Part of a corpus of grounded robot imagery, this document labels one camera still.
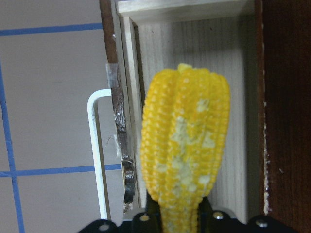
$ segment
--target corn cob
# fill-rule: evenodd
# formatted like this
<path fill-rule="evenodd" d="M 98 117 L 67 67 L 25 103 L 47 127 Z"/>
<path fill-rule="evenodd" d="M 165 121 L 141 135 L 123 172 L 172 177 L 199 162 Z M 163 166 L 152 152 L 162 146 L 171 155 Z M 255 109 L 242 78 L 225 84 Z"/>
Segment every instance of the corn cob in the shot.
<path fill-rule="evenodd" d="M 157 73 L 143 109 L 141 167 L 164 233 L 196 233 L 216 180 L 229 122 L 226 79 L 180 64 Z"/>

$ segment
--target yellow corn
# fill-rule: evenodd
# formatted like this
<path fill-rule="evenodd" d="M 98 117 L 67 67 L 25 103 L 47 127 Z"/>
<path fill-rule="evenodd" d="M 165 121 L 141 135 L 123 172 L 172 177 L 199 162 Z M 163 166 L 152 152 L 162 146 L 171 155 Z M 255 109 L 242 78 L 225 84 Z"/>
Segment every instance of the yellow corn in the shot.
<path fill-rule="evenodd" d="M 141 166 L 164 233 L 196 233 L 197 209 L 216 180 L 229 122 L 226 79 L 180 64 L 157 73 L 143 109 Z"/>

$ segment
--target clear tape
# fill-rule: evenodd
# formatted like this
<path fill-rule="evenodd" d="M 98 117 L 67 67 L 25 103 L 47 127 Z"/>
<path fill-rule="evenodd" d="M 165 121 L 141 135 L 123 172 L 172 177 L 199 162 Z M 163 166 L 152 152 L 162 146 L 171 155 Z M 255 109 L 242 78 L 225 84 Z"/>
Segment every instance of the clear tape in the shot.
<path fill-rule="evenodd" d="M 106 63 L 109 88 L 118 87 L 118 63 Z"/>

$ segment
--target blue tape strip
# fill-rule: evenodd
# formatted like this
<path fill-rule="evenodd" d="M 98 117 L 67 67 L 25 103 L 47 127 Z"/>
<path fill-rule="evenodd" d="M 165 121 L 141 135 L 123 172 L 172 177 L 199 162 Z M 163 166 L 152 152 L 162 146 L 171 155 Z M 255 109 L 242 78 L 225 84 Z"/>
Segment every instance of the blue tape strip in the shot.
<path fill-rule="evenodd" d="M 105 165 L 105 170 L 121 170 L 121 164 Z M 34 169 L 34 170 L 20 170 L 20 171 L 0 171 L 0 177 L 16 177 L 16 176 L 37 176 L 50 174 L 63 174 L 75 172 L 89 172 L 95 171 L 94 166 L 74 166 L 48 169 Z"/>
<path fill-rule="evenodd" d="M 98 29 L 103 29 L 101 23 L 75 24 L 66 26 L 40 27 L 40 28 L 7 29 L 7 30 L 0 30 L 0 36 L 61 33 L 61 32 L 98 30 Z"/>
<path fill-rule="evenodd" d="M 9 124 L 9 115 L 8 115 L 8 110 L 6 106 L 6 99 L 5 99 L 5 92 L 4 92 L 1 61 L 0 61 L 0 104 L 1 104 L 1 110 L 2 110 L 2 121 L 3 121 L 3 127 L 4 127 L 6 148 L 8 151 L 10 172 L 14 173 L 16 171 L 16 168 L 15 168 L 13 146 L 12 146 L 12 139 L 11 139 L 11 133 L 10 133 L 11 131 L 10 131 L 10 124 Z M 19 233 L 25 233 L 17 177 L 12 176 L 12 187 L 13 187 L 14 202 L 15 202 Z"/>

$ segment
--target dark brown wood surface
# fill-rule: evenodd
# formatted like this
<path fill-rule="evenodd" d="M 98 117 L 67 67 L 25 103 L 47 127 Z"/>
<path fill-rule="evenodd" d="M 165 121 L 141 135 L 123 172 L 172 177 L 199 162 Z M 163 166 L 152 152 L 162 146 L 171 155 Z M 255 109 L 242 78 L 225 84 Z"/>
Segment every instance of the dark brown wood surface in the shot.
<path fill-rule="evenodd" d="M 263 0 L 269 215 L 311 233 L 311 0 Z"/>

